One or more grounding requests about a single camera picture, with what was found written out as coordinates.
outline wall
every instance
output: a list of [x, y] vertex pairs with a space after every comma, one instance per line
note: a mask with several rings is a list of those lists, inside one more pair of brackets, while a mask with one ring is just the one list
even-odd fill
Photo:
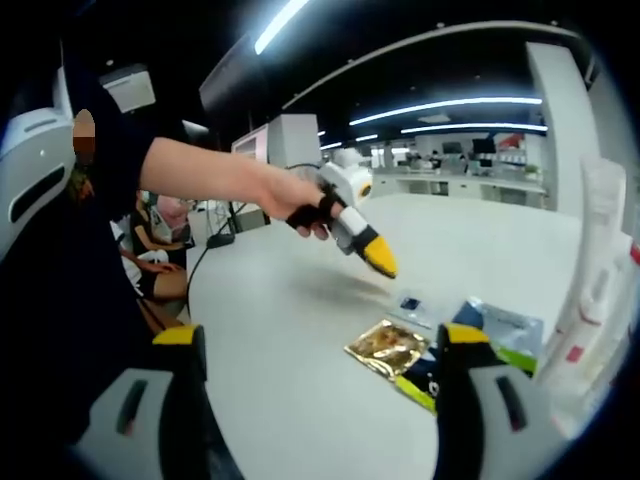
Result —
[[435, 135], [420, 135], [416, 137], [416, 148], [421, 156], [430, 155], [437, 150], [442, 153], [442, 144], [445, 142], [460, 142], [462, 150], [466, 154], [473, 150], [473, 139], [487, 138], [488, 132], [474, 133], [443, 133]]
[[571, 52], [564, 47], [527, 43], [529, 66], [549, 126], [549, 206], [582, 218], [584, 156], [600, 155], [591, 102]]
[[627, 173], [627, 197], [622, 230], [638, 239], [638, 183], [640, 155], [633, 126], [626, 114], [615, 83], [602, 72], [589, 89], [591, 108], [596, 119], [600, 153], [622, 165]]
[[315, 115], [280, 115], [269, 124], [269, 163], [290, 167], [298, 163], [319, 164], [320, 140]]

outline white table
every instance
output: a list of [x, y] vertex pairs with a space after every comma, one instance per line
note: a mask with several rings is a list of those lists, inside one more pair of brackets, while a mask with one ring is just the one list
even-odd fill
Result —
[[454, 174], [437, 174], [426, 172], [382, 172], [373, 176], [374, 197], [389, 193], [434, 193], [439, 191], [440, 184], [448, 185], [448, 196], [472, 198], [478, 200], [501, 201], [501, 190], [524, 192], [527, 205], [543, 207], [546, 190], [536, 182], [524, 180], [508, 180], [496, 177], [476, 177]]
[[431, 478], [435, 418], [342, 350], [403, 288], [440, 319], [475, 295], [542, 318], [545, 339], [552, 331], [577, 219], [426, 195], [372, 199], [363, 212], [395, 253], [396, 280], [281, 223], [240, 234], [198, 269], [191, 313], [206, 331], [207, 391], [248, 480]]

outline white pillar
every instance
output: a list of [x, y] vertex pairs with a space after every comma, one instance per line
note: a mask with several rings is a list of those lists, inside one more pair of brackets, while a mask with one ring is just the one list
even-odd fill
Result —
[[635, 138], [634, 125], [627, 108], [618, 94], [613, 78], [601, 71], [589, 89], [591, 108], [598, 125], [598, 141], [602, 156], [619, 163], [627, 173], [626, 203], [622, 231], [638, 237], [638, 187], [640, 186], [640, 151]]
[[391, 149], [391, 145], [385, 145], [384, 146], [384, 166], [385, 168], [393, 168], [396, 166], [395, 162], [393, 161], [393, 151]]
[[549, 126], [549, 205], [558, 212], [582, 218], [580, 159], [585, 155], [600, 156], [589, 95], [567, 48], [527, 43], [527, 53]]

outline person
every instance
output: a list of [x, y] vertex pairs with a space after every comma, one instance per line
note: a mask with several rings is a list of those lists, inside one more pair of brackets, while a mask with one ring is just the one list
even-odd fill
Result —
[[122, 245], [124, 232], [115, 222], [110, 223], [120, 250], [122, 265], [136, 293], [141, 298], [160, 302], [184, 300], [187, 296], [187, 272], [184, 268], [170, 263], [164, 250], [134, 255]]
[[185, 244], [183, 242], [161, 243], [154, 235], [149, 211], [142, 199], [141, 191], [138, 191], [136, 208], [131, 213], [129, 221], [134, 255], [139, 257], [147, 252], [163, 251], [166, 252], [168, 262], [183, 269], [187, 268]]
[[[50, 92], [59, 58], [29, 63], [42, 69], [37, 79]], [[138, 189], [255, 203], [279, 220], [302, 206], [318, 206], [323, 197], [316, 185], [288, 171], [137, 128], [70, 51], [64, 69], [74, 114], [88, 112], [93, 125], [78, 119], [69, 139], [76, 150], [72, 181], [34, 215], [0, 263], [3, 338], [20, 349], [11, 352], [19, 361], [4, 374], [12, 412], [8, 432], [15, 450], [38, 458], [77, 442], [93, 402], [148, 354], [152, 334], [109, 226], [131, 210]], [[340, 210], [335, 205], [332, 215]], [[297, 230], [302, 237], [328, 236], [320, 224]], [[46, 254], [34, 258], [43, 239]], [[30, 476], [38, 463], [22, 462], [20, 476]]]
[[189, 202], [159, 195], [156, 203], [158, 213], [171, 230], [171, 241], [186, 241], [190, 238]]

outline sleeve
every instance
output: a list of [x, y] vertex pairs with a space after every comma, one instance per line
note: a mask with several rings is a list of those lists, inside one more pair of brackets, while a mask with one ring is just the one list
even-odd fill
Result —
[[120, 112], [115, 100], [75, 60], [65, 62], [74, 111], [86, 108], [95, 122], [96, 140], [90, 179], [110, 219], [135, 209], [144, 159], [155, 138]]

